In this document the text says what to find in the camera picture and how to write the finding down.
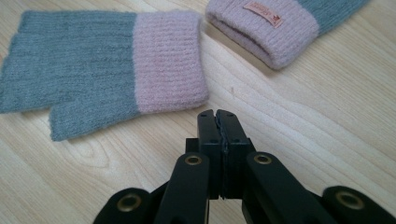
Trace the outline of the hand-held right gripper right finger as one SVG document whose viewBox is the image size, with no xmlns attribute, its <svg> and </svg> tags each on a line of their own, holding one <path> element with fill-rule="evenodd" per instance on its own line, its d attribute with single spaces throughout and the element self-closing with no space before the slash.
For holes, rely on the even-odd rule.
<svg viewBox="0 0 396 224">
<path fill-rule="evenodd" d="M 234 113 L 218 110 L 216 123 L 219 127 L 222 156 L 220 196 L 223 199 L 241 199 L 245 186 L 247 155 L 253 151 L 253 146 Z"/>
</svg>

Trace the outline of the plain grey pink knit glove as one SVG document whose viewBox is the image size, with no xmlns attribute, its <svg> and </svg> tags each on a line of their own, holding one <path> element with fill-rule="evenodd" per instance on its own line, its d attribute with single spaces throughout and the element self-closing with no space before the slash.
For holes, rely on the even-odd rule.
<svg viewBox="0 0 396 224">
<path fill-rule="evenodd" d="M 26 11 L 0 72 L 0 114 L 47 108 L 63 141 L 143 114 L 202 105 L 192 11 Z"/>
</svg>

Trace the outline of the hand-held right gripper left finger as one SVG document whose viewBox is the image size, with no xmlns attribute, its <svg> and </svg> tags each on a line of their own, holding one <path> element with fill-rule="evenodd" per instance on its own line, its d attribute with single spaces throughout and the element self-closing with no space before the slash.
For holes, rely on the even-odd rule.
<svg viewBox="0 0 396 224">
<path fill-rule="evenodd" d="M 186 139 L 187 153 L 197 152 L 209 158 L 209 199 L 217 200 L 221 194 L 221 137 L 212 109 L 197 116 L 197 137 Z"/>
</svg>

